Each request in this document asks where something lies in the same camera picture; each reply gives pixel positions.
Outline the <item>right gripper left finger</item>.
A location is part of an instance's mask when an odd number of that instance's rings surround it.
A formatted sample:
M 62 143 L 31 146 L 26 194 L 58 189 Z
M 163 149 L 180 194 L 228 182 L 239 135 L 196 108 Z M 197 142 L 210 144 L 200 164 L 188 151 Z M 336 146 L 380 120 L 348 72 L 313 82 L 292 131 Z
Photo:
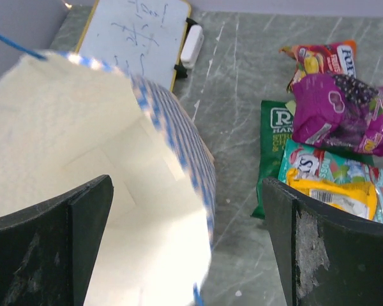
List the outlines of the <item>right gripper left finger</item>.
M 113 195 L 101 175 L 0 217 L 0 305 L 83 305 Z

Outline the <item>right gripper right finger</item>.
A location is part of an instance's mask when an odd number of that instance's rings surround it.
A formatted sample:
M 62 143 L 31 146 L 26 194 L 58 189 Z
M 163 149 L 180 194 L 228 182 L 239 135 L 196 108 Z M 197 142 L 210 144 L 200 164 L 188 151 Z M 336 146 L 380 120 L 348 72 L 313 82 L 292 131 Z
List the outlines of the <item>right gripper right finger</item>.
M 287 305 L 383 305 L 383 224 L 271 177 L 262 202 Z

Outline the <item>yellow snack packet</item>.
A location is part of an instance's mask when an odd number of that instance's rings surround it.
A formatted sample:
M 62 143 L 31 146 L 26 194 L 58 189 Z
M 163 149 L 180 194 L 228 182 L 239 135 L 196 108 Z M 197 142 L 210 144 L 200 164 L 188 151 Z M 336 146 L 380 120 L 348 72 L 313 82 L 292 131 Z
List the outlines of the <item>yellow snack packet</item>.
M 372 220 L 377 209 L 375 186 L 371 182 L 336 184 L 324 178 L 305 176 L 291 168 L 286 176 L 291 188 L 344 212 Z

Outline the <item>teal snack packet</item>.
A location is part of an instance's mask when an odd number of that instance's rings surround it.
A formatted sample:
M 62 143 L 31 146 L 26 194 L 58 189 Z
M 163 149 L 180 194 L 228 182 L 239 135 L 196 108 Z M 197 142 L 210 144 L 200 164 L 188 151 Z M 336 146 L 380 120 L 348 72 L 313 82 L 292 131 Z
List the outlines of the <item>teal snack packet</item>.
M 303 172 L 306 177 L 312 175 L 336 184 L 371 182 L 377 195 L 377 209 L 372 221 L 383 224 L 383 168 L 288 140 L 278 180 L 287 184 L 286 176 L 291 168 Z

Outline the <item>checkered paper bag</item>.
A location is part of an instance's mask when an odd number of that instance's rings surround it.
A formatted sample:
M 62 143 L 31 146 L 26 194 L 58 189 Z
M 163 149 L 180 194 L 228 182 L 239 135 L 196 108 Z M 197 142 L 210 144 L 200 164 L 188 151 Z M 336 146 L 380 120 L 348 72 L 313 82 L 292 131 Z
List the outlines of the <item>checkered paper bag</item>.
M 83 305 L 202 305 L 216 174 L 176 96 L 103 61 L 23 48 L 0 78 L 0 217 L 101 175 L 114 195 Z

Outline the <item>green snack box with face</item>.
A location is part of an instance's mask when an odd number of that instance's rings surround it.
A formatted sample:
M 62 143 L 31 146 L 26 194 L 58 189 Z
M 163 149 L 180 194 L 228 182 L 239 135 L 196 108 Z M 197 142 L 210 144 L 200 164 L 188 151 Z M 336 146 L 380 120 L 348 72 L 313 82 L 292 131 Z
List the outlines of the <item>green snack box with face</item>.
M 260 163 L 256 185 L 257 207 L 252 217 L 265 219 L 262 203 L 262 181 L 278 176 L 285 144 L 291 138 L 293 115 L 285 103 L 263 100 L 260 104 Z

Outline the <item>purple snack packet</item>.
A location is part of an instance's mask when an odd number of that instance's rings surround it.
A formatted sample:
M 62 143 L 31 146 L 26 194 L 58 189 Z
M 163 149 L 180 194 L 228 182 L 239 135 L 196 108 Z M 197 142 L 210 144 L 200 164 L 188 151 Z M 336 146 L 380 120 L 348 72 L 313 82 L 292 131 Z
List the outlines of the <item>purple snack packet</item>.
M 383 87 L 317 73 L 292 86 L 292 139 L 323 149 L 383 156 Z

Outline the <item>light green snack packet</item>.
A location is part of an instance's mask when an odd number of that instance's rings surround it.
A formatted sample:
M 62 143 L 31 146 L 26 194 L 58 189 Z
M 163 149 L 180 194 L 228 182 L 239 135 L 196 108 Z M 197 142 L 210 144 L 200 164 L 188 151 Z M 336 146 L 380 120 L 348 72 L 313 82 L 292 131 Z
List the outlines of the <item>light green snack packet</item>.
M 290 100 L 286 102 L 285 107 L 287 110 L 292 114 L 295 115 L 296 113 L 296 102 L 294 100 Z

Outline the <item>red yellow chips bag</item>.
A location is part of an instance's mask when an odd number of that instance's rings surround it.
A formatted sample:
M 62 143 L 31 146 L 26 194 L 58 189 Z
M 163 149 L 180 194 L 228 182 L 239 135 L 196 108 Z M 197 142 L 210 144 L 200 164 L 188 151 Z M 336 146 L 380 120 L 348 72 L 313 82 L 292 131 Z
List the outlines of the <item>red yellow chips bag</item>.
M 345 40 L 326 45 L 292 45 L 279 49 L 296 61 L 296 71 L 287 85 L 287 92 L 306 75 L 317 73 L 356 76 L 357 44 Z

